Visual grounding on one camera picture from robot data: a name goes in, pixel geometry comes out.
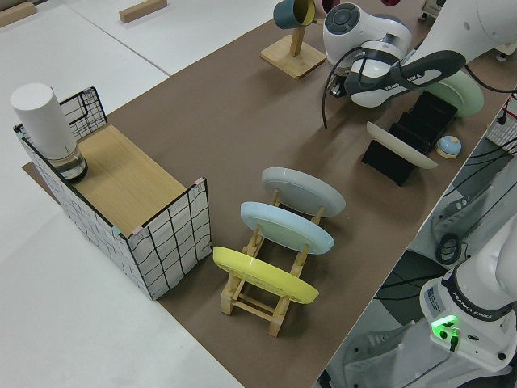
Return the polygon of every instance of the brown tabletop surface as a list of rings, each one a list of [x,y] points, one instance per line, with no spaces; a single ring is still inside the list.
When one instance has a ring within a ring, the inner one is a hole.
[[[418,21],[419,2],[360,5],[368,13],[398,16],[414,33],[414,44],[431,25]],[[214,246],[240,251],[247,244],[251,231],[240,219],[240,204],[269,202],[261,184],[267,167],[306,172],[345,196],[345,210],[321,223],[335,246],[325,255],[310,255],[301,274],[320,295],[307,306],[291,304],[278,338],[266,333],[266,321],[244,310],[232,316],[219,311],[227,274],[210,257],[159,299],[248,388],[312,386],[506,99],[484,90],[482,111],[455,119],[447,130],[463,143],[460,157],[448,160],[433,151],[428,156],[439,166],[415,169],[398,187],[361,162],[371,141],[366,121],[387,129],[411,108],[417,92],[379,108],[329,97],[324,129],[322,89],[330,64],[295,80],[260,58],[288,33],[268,22],[108,117],[184,185],[208,179]],[[324,52],[322,27],[308,26],[305,43]],[[516,84],[512,57],[501,63],[490,52],[471,67],[489,84]],[[289,270],[294,253],[266,243],[259,258]]]

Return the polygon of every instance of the wire mesh basket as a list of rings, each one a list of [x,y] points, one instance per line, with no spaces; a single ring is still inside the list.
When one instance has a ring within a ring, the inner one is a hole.
[[[107,124],[94,87],[61,102],[61,107],[77,140]],[[43,157],[21,124],[15,132],[68,217],[149,298],[158,299],[175,287],[212,252],[205,178],[126,237]]]

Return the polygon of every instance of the mug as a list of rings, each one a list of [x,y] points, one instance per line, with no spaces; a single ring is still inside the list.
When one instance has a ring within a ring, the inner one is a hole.
[[[316,9],[313,0],[283,0],[273,10],[276,25],[283,30],[308,26],[314,20]]]

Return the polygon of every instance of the franka emika robot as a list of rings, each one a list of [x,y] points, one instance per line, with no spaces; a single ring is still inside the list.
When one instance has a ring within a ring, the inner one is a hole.
[[[426,39],[409,53],[411,32],[400,21],[342,3],[326,16],[323,40],[334,65],[330,94],[376,107],[449,77],[488,50],[516,41],[517,0],[447,0]],[[428,281],[420,293],[426,337],[485,375],[506,368],[517,347],[512,310],[517,300],[517,221],[513,220],[477,255],[443,278]],[[418,379],[392,386],[426,386],[419,385],[426,379]],[[436,386],[457,385],[442,381]]]

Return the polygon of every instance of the white cylindrical container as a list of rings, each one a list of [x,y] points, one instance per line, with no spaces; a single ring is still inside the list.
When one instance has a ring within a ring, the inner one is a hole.
[[[34,146],[64,178],[84,177],[86,160],[51,87],[42,83],[21,86],[11,95],[11,105]]]

